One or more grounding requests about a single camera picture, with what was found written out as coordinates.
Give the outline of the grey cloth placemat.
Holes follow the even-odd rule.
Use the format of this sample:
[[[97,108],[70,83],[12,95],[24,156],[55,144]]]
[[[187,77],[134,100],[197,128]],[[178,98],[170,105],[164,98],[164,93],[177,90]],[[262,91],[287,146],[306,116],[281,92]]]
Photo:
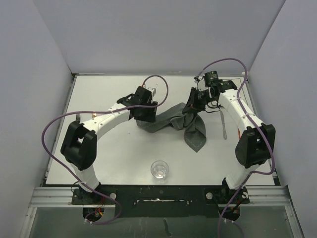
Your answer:
[[[138,120],[136,124],[148,133],[155,133],[167,126],[183,130],[184,141],[197,153],[207,141],[205,123],[198,114],[182,113],[184,108],[185,103],[182,102],[157,115],[155,122]]]

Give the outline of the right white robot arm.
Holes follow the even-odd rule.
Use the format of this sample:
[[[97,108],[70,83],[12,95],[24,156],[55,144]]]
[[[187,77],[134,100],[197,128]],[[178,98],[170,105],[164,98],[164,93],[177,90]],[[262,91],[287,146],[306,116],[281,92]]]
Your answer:
[[[246,178],[260,165],[272,158],[275,133],[273,125],[265,124],[238,95],[233,81],[216,80],[207,83],[205,90],[191,88],[190,96],[183,113],[197,114],[206,109],[211,102],[222,106],[240,131],[240,139],[235,148],[236,166],[225,177],[226,187],[220,196],[227,203],[238,197],[238,187],[246,183]]]

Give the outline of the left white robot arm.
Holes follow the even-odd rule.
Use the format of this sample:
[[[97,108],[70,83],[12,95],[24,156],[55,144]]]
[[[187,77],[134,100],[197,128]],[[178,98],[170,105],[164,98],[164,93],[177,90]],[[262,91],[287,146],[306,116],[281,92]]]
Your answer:
[[[134,94],[122,97],[109,109],[109,114],[96,116],[84,122],[72,122],[66,131],[61,154],[75,171],[84,190],[83,198],[94,204],[100,200],[100,185],[93,163],[97,157],[97,142],[117,125],[130,119],[154,122],[156,106],[155,88],[139,86]]]

